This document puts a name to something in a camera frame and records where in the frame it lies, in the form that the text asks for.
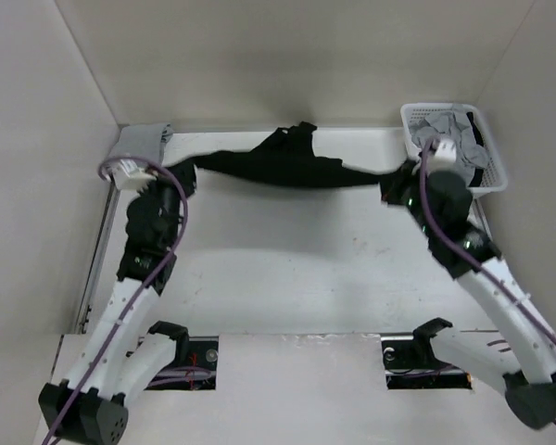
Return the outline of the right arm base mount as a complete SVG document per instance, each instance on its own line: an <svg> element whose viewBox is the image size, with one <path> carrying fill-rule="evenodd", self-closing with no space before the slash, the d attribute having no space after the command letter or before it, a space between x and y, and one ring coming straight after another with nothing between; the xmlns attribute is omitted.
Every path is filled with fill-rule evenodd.
<svg viewBox="0 0 556 445"><path fill-rule="evenodd" d="M421 356L411 335L381 336L385 384L389 390L472 389L462 369Z"/></svg>

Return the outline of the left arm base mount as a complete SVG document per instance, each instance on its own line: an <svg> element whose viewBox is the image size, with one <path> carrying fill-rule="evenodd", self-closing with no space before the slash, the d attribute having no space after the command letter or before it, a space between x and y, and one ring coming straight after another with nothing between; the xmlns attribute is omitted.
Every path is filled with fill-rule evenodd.
<svg viewBox="0 0 556 445"><path fill-rule="evenodd" d="M165 365L146 390L199 391L216 388L218 337L191 337L185 356Z"/></svg>

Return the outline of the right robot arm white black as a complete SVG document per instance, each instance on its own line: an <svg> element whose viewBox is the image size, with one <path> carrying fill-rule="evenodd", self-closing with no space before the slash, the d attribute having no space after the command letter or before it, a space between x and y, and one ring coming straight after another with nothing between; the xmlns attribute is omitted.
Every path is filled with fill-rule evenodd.
<svg viewBox="0 0 556 445"><path fill-rule="evenodd" d="M451 171L427 173L407 161L380 181L382 200L406 209L428 249L498 331L483 340L451 322L416 328L411 356L421 366L449 363L496 390L512 413L539 430L556 424L556 334L521 289L487 232L469 219L473 196Z"/></svg>

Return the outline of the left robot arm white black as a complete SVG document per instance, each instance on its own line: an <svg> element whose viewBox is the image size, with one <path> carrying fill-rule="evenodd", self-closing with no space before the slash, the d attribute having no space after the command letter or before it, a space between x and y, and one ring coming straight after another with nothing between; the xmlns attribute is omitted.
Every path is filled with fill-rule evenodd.
<svg viewBox="0 0 556 445"><path fill-rule="evenodd" d="M171 278L196 167L191 161L151 165L145 178L126 209L127 240L107 306L72 368L39 395L45 444L119 443L130 404L164 366L176 370L188 362L185 327L157 322L140 330Z"/></svg>

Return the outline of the black tank top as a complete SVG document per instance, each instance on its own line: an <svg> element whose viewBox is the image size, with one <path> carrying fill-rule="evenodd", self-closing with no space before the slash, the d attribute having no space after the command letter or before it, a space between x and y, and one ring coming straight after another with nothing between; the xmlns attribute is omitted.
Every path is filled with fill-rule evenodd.
<svg viewBox="0 0 556 445"><path fill-rule="evenodd" d="M377 169L370 164L353 166L341 158L318 156L313 148L317 126L301 122L279 127L249 150L217 150L186 157L196 170L216 172L255 184L293 189L338 189L377 186L381 177L397 170L406 160Z"/></svg>

